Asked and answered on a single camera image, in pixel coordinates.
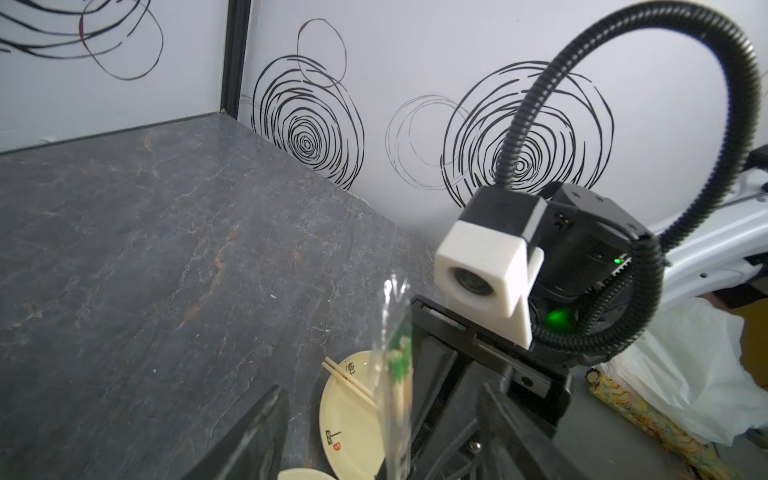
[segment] colorful fabric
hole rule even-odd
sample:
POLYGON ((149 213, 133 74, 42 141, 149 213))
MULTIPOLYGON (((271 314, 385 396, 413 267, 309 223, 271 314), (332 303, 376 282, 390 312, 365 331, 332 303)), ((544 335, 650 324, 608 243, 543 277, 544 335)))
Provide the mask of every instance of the colorful fabric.
POLYGON ((648 435, 656 438, 664 448, 685 458, 701 475, 715 480, 741 478, 741 474, 723 462, 712 449, 693 439, 641 397, 628 392, 596 369, 590 370, 587 378, 592 395, 607 403, 648 435))

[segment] black metal frame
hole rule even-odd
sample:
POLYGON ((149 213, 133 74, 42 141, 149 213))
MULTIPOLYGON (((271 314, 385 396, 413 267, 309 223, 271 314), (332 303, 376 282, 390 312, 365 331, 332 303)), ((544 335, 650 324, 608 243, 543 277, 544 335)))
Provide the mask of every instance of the black metal frame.
POLYGON ((240 105, 240 86, 243 83, 249 20, 250 0, 230 0, 227 12, 227 38, 224 43, 224 68, 221 77, 221 109, 235 120, 240 105))
MULTIPOLYGON (((539 362, 532 353, 490 332, 423 296, 411 300, 413 325, 413 403, 412 403, 412 470, 408 480, 427 478, 475 478, 501 480, 501 476, 483 476, 482 452, 493 443, 504 448, 504 442, 519 439, 536 442, 524 454, 509 452, 493 459, 506 471, 508 463, 519 465, 526 478, 583 478, 568 472, 570 465, 559 462, 546 465, 547 452, 562 457, 552 445, 560 418, 571 403, 573 378, 559 365, 539 362), (492 385, 505 407, 505 423, 488 429, 483 446, 478 433, 478 407, 495 409, 481 401, 484 385, 492 385)), ((382 463, 376 480, 387 478, 382 463)))

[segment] cream plate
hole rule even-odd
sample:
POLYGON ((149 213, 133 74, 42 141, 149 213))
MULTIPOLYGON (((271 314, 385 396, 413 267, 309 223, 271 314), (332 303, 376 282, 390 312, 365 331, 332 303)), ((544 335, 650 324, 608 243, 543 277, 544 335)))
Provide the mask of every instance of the cream plate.
MULTIPOLYGON (((371 351, 354 353, 339 363, 373 390, 371 351)), ((339 480, 375 478, 384 461, 379 416, 339 380, 329 377, 320 399, 320 438, 328 463, 339 480)))
POLYGON ((336 480, 320 470, 311 468, 289 468, 277 474, 277 480, 336 480))

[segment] clear plastic wrapper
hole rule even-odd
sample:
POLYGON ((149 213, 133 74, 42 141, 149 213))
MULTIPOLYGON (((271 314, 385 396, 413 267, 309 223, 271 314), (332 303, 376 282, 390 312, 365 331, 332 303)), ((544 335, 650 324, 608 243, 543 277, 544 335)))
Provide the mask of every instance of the clear plastic wrapper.
POLYGON ((401 271, 387 276, 376 299, 379 323, 374 328, 372 362, 388 480, 403 480, 410 470, 413 397, 410 302, 407 276, 401 271))

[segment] white camera housing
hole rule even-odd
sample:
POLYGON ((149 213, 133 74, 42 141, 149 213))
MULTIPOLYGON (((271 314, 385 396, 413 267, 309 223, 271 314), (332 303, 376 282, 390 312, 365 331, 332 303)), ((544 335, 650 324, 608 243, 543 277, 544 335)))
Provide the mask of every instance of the white camera housing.
POLYGON ((528 244, 515 235, 458 220, 435 252, 435 285, 450 310, 524 348, 531 345, 528 294, 544 262, 536 248, 528 262, 528 244), (482 278, 488 295, 467 290, 458 269, 482 278))

